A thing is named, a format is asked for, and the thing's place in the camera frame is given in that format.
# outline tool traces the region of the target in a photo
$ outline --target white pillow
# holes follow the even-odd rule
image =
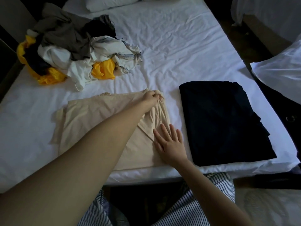
[[[301,104],[301,34],[280,54],[250,65],[260,81]]]
[[[99,12],[109,8],[133,4],[139,0],[85,0],[86,8],[90,12]]]

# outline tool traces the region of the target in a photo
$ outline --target yellow garment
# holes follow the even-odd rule
[[[28,65],[23,55],[25,54],[25,49],[29,48],[30,45],[36,42],[36,38],[28,35],[26,35],[25,37],[26,40],[20,43],[17,47],[17,56],[20,63],[26,65],[28,72],[38,81],[40,85],[53,85],[59,82],[63,82],[67,78],[67,76],[53,67],[48,68],[47,75],[40,76]]]
[[[93,64],[91,74],[97,79],[115,79],[114,69],[116,65],[112,59]]]

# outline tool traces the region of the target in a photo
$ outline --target striped clothing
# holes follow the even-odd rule
[[[232,202],[235,201],[233,180],[228,173],[207,174],[206,177],[219,188]],[[110,205],[100,190],[87,212],[78,223],[78,226],[128,226],[125,216],[112,214]],[[182,225],[210,225],[198,201],[187,185],[182,197],[156,222],[153,226],[182,226]]]

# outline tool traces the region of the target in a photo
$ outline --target wrinkled sheet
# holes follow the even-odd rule
[[[241,24],[244,14],[255,15],[288,41],[294,42],[301,33],[301,0],[233,0],[232,19]]]
[[[117,38],[138,45],[143,62],[114,80],[86,85],[83,92],[76,92],[70,79],[54,86],[39,86],[23,69],[0,104],[0,191],[14,186],[58,156],[58,146],[50,141],[59,108],[70,100],[104,92],[129,93],[145,88],[163,92],[170,121],[182,131],[191,159],[179,85],[195,80],[238,82],[271,134],[269,138],[277,155],[276,159],[259,162],[200,167],[200,171],[228,171],[237,178],[289,171],[299,163],[288,132],[203,0],[138,2],[86,15],[79,6],[74,6],[79,4],[80,0],[69,0],[64,10],[79,11],[78,14],[88,18],[109,14]],[[167,182],[179,178],[175,169],[163,166],[114,171],[106,184]]]

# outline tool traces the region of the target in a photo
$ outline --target gray garment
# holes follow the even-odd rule
[[[51,3],[45,4],[42,18],[33,30],[44,34],[43,47],[56,45],[65,48],[71,52],[72,60],[90,57],[90,35],[82,31],[90,19],[65,12]]]

